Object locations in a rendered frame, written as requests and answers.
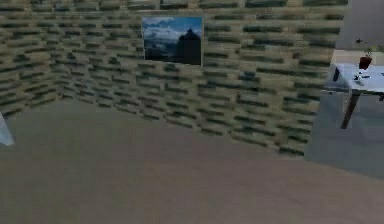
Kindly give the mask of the blue mountain framed picture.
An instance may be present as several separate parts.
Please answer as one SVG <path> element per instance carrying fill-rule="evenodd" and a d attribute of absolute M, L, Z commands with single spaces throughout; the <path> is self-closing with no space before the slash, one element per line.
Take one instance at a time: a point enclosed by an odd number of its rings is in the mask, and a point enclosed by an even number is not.
<path fill-rule="evenodd" d="M 196 16 L 142 18 L 144 58 L 188 65 L 202 64 L 203 19 Z"/>

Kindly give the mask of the pale grey slanted object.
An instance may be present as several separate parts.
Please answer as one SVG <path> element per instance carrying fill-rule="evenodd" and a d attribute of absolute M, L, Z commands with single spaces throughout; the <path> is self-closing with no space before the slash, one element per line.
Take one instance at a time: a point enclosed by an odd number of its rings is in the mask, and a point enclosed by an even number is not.
<path fill-rule="evenodd" d="M 12 134 L 7 126 L 5 118 L 1 113 L 0 113 L 0 143 L 6 146 L 11 146 L 14 144 L 14 139 L 12 137 Z"/>

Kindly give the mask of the white table with brown legs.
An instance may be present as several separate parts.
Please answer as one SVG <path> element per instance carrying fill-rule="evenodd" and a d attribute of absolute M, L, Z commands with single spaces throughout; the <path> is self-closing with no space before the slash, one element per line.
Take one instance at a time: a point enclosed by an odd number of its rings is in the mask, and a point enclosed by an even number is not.
<path fill-rule="evenodd" d="M 353 81 L 355 75 L 369 75 L 371 78 L 355 82 Z M 384 101 L 384 66 L 369 65 L 366 70 L 362 70 L 357 64 L 331 64 L 324 90 L 349 95 L 341 123 L 341 129 L 346 129 L 362 94 L 377 95 Z"/>

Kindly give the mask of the house plant in red pot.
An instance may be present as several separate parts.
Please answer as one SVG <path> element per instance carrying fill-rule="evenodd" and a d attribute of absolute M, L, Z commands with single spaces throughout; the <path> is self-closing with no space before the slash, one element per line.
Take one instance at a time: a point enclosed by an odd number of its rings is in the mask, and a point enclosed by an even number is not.
<path fill-rule="evenodd" d="M 362 56 L 359 60 L 359 68 L 362 70 L 366 70 L 371 64 L 371 62 L 372 62 L 372 49 L 367 48 L 364 51 L 364 56 Z"/>

